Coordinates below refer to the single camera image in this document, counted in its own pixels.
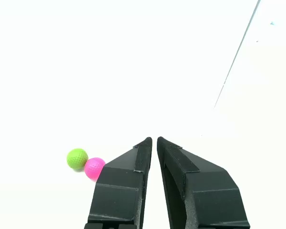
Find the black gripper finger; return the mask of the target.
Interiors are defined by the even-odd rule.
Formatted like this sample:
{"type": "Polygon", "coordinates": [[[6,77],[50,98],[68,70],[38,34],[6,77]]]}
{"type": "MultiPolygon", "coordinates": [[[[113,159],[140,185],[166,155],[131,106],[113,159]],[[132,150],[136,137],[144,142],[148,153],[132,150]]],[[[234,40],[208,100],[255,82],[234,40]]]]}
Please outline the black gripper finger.
{"type": "Polygon", "coordinates": [[[107,163],[97,179],[86,229],[141,229],[153,142],[150,137],[107,163]]]}
{"type": "Polygon", "coordinates": [[[170,228],[250,228],[240,190],[225,169],[163,137],[157,154],[170,228]]]}

